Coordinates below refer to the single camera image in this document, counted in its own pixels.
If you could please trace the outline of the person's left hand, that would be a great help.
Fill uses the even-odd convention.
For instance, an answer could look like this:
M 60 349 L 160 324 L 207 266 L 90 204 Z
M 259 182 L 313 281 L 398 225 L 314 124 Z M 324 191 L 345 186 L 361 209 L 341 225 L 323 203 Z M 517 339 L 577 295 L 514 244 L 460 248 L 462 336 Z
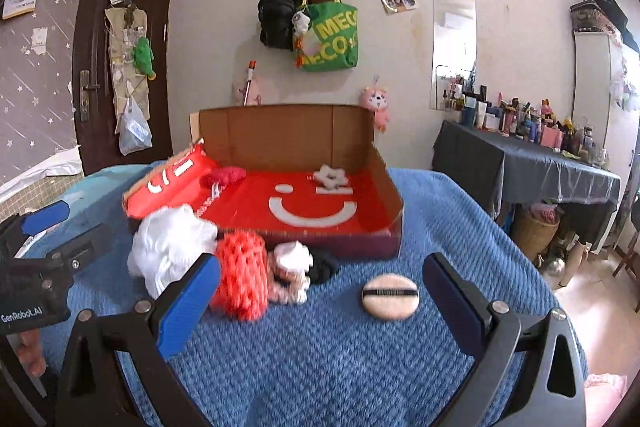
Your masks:
M 42 354 L 40 332 L 38 329 L 33 329 L 22 332 L 18 338 L 20 338 L 20 347 L 17 348 L 18 359 L 30 376 L 40 378 L 47 369 L 47 362 Z

